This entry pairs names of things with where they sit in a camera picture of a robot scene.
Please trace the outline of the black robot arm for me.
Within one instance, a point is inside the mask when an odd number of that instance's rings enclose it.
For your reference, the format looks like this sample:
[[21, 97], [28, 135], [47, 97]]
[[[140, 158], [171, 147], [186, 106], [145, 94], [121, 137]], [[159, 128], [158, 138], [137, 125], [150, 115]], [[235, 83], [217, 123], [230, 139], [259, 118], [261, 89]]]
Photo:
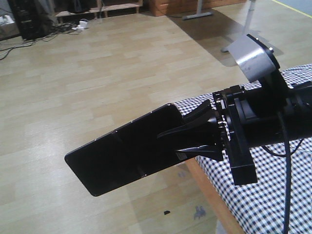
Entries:
[[216, 161], [226, 153], [235, 185], [257, 182], [250, 149], [312, 135], [312, 84], [289, 88], [275, 71], [260, 79], [261, 87], [243, 86], [213, 93], [183, 117], [183, 124], [158, 134], [176, 140], [181, 155]]

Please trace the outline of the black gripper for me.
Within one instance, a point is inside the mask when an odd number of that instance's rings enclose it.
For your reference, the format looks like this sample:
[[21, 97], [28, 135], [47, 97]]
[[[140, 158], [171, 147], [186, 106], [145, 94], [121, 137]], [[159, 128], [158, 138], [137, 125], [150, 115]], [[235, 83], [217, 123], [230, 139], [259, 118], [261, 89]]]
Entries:
[[181, 159], [203, 156], [222, 161], [222, 138], [234, 185], [257, 183], [255, 164], [238, 114], [243, 94], [244, 88], [238, 85], [213, 93], [221, 137], [214, 125], [215, 110], [210, 100], [206, 100], [183, 117], [184, 125], [159, 133], [157, 139], [164, 141]]

